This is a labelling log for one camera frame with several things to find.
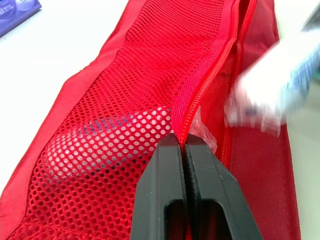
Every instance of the stitching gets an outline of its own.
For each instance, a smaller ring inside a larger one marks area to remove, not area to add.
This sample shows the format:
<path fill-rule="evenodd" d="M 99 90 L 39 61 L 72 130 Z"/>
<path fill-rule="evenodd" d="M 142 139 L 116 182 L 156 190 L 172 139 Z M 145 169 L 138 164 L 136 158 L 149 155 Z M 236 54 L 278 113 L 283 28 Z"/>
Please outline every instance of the stitching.
<path fill-rule="evenodd" d="M 76 231 L 70 231 L 68 229 L 63 229 L 60 227 L 54 227 L 54 226 L 49 226 L 49 225 L 41 225 L 41 224 L 35 224 L 35 223 L 22 223 L 22 226 L 37 226 L 37 227 L 41 227 L 41 228 L 49 228 L 49 229 L 54 229 L 54 230 L 58 230 L 61 232 L 65 232 L 65 233 L 71 233 L 71 234 L 75 234 L 78 236 L 87 236 L 87 237 L 92 237 L 93 239 L 97 239 L 97 240 L 104 240 L 106 238 L 100 238 L 91 234 L 86 234 L 86 233 L 81 233 L 81 232 L 76 232 Z"/>

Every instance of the red fabric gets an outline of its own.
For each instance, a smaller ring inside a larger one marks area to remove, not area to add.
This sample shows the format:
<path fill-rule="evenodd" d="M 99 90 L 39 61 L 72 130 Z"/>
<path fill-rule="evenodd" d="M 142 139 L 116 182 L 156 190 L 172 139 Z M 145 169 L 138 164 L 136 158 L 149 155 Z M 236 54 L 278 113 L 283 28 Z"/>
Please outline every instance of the red fabric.
<path fill-rule="evenodd" d="M 276 29 L 272 6 L 271 0 L 261 0 L 255 16 L 264 13 Z M 174 131 L 183 144 L 195 98 L 206 92 L 207 78 L 220 67 L 208 89 L 214 97 L 203 99 L 220 117 L 210 121 L 216 116 L 210 108 L 203 114 L 221 146 L 221 107 L 237 58 L 238 17 L 241 25 L 247 7 L 248 1 L 236 0 L 129 1 L 97 59 L 64 84 L 11 176 L 0 200 L 0 239 L 129 239 L 135 188 L 158 140 Z M 252 26 L 268 25 L 253 20 Z M 245 46 L 252 39 L 264 41 L 250 33 Z M 272 34 L 269 28 L 261 33 Z M 244 62 L 247 58 L 254 59 L 247 54 Z M 230 169 L 263 236 L 299 239 L 287 133 L 278 140 L 244 128 L 233 135 Z M 261 150 L 257 143 L 265 139 L 273 144 Z M 253 156 L 268 163 L 270 151 L 274 164 L 262 174 Z M 248 177 L 247 169 L 256 172 Z M 251 177 L 270 187 L 260 189 Z M 267 212 L 270 200 L 274 211 Z"/>

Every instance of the blue object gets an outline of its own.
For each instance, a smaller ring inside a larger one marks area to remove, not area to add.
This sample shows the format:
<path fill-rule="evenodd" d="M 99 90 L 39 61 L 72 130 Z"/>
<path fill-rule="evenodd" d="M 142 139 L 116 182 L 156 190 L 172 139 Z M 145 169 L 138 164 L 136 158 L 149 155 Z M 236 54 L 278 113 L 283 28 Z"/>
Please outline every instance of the blue object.
<path fill-rule="evenodd" d="M 0 0 L 0 37 L 40 8 L 38 0 Z"/>

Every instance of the clear plastic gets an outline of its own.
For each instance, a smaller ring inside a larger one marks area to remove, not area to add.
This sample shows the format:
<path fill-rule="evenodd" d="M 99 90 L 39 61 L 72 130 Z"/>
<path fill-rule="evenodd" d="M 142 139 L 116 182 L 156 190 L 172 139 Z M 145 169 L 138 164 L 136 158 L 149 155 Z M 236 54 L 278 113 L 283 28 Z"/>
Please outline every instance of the clear plastic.
<path fill-rule="evenodd" d="M 192 120 L 189 133 L 202 138 L 208 144 L 211 152 L 214 154 L 217 150 L 217 140 L 211 134 L 207 126 L 201 121 L 201 107 L 196 111 Z"/>

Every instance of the zipper teeth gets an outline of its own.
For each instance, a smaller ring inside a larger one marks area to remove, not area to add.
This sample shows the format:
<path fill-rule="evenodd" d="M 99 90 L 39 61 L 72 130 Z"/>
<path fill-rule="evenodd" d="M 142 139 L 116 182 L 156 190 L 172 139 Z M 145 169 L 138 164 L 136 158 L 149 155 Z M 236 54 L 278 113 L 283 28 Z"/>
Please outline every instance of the zipper teeth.
<path fill-rule="evenodd" d="M 247 22 L 251 21 L 252 13 L 254 12 L 254 9 L 256 7 L 256 2 L 257 2 L 256 0 L 250 0 L 247 11 L 244 15 L 243 24 L 240 29 L 239 36 L 236 41 L 236 47 L 237 47 L 238 54 L 237 54 L 237 59 L 236 59 L 236 63 L 235 63 L 236 64 L 235 74 L 234 74 L 234 77 L 232 78 L 232 84 L 236 80 L 236 76 L 240 72 L 241 51 L 242 51 L 240 42 L 241 41 L 243 42 L 245 39 L 247 30 L 249 28 L 249 24 L 247 24 Z M 233 33 L 234 31 L 235 31 L 235 24 L 233 24 L 231 32 Z M 227 49 L 228 47 L 231 49 L 232 45 L 226 46 L 225 49 Z M 181 129 L 181 135 L 179 138 L 179 143 L 180 143 L 181 149 L 184 149 L 184 144 L 187 140 L 188 129 L 191 124 L 192 118 L 195 114 L 195 111 L 198 109 L 202 98 L 204 97 L 209 86 L 211 85 L 211 83 L 214 80 L 214 78 L 216 77 L 218 71 L 220 70 L 223 63 L 225 62 L 225 59 L 223 59 L 223 58 L 226 58 L 228 56 L 228 54 L 229 54 L 229 51 L 227 51 L 227 54 L 226 54 L 226 52 L 222 53 L 222 55 L 220 57 L 220 61 L 218 61 L 218 64 L 212 66 L 212 69 L 211 69 L 208 77 L 205 78 L 205 82 L 203 83 L 203 85 L 199 89 L 199 91 L 196 93 L 196 95 L 195 95 L 195 97 L 194 97 L 194 99 L 188 109 L 187 115 L 184 119 L 183 126 Z M 222 150 L 221 150 L 221 158 L 220 158 L 221 162 L 225 166 L 229 165 L 229 152 L 230 152 L 230 148 L 231 148 L 231 135 L 232 135 L 231 129 L 228 127 L 225 128 L 224 134 L 223 134 Z"/>
<path fill-rule="evenodd" d="M 232 24 L 232 29 L 231 29 L 231 33 L 235 32 L 235 24 Z M 231 36 L 228 40 L 227 45 L 225 46 L 225 49 L 231 49 L 233 44 L 230 44 L 230 40 L 233 38 L 233 36 Z M 180 147 L 183 150 L 184 149 L 184 145 L 185 142 L 187 140 L 187 136 L 188 136 L 188 130 L 192 121 L 193 116 L 195 115 L 195 111 L 198 109 L 200 102 L 202 100 L 202 98 L 204 97 L 205 93 L 207 92 L 209 86 L 211 85 L 212 81 L 214 80 L 214 78 L 216 77 L 218 71 L 220 70 L 220 68 L 222 67 L 223 63 L 225 62 L 228 54 L 230 51 L 223 51 L 222 55 L 220 56 L 217 64 L 213 64 L 211 66 L 211 70 L 209 71 L 208 77 L 204 77 L 204 83 L 203 85 L 200 87 L 199 91 L 196 93 L 193 101 L 191 102 L 191 105 L 188 109 L 188 112 L 186 114 L 186 117 L 184 118 L 184 122 L 183 122 L 183 126 L 181 129 L 181 134 L 180 134 L 180 138 L 179 138 L 179 143 L 180 143 Z"/>
<path fill-rule="evenodd" d="M 194 99 L 193 99 L 193 101 L 191 103 L 191 106 L 189 107 L 189 110 L 188 110 L 187 115 L 186 115 L 186 117 L 184 119 L 184 122 L 183 122 L 181 135 L 180 135 L 180 138 L 179 138 L 180 146 L 181 146 L 182 149 L 184 149 L 184 144 L 185 144 L 185 142 L 187 140 L 188 129 L 189 129 L 190 124 L 191 124 L 191 122 L 193 120 L 193 116 L 195 115 L 195 112 L 198 109 L 202 98 L 204 97 L 204 95 L 207 92 L 209 86 L 211 85 L 211 83 L 214 80 L 215 76 L 217 75 L 218 71 L 222 67 L 223 63 L 224 63 L 224 60 L 220 61 L 220 63 L 217 63 L 217 65 L 215 65 L 213 67 L 213 69 L 210 71 L 210 74 L 205 79 L 205 82 L 203 83 L 202 87 L 197 92 L 196 96 L 194 97 Z"/>
<path fill-rule="evenodd" d="M 236 62 L 235 62 L 234 75 L 231 80 L 230 88 L 234 85 L 237 79 L 237 76 L 241 72 L 242 60 L 243 60 L 243 54 L 244 54 L 242 45 L 243 45 L 243 42 L 245 41 L 245 37 L 250 25 L 249 23 L 252 20 L 256 5 L 257 5 L 257 0 L 250 0 L 248 8 L 244 15 L 243 23 L 239 32 L 237 42 L 236 42 L 236 49 L 237 49 Z M 225 165 L 226 168 L 229 168 L 229 165 L 230 165 L 232 134 L 233 134 L 233 129 L 231 127 L 224 128 L 220 160 L 222 164 Z"/>

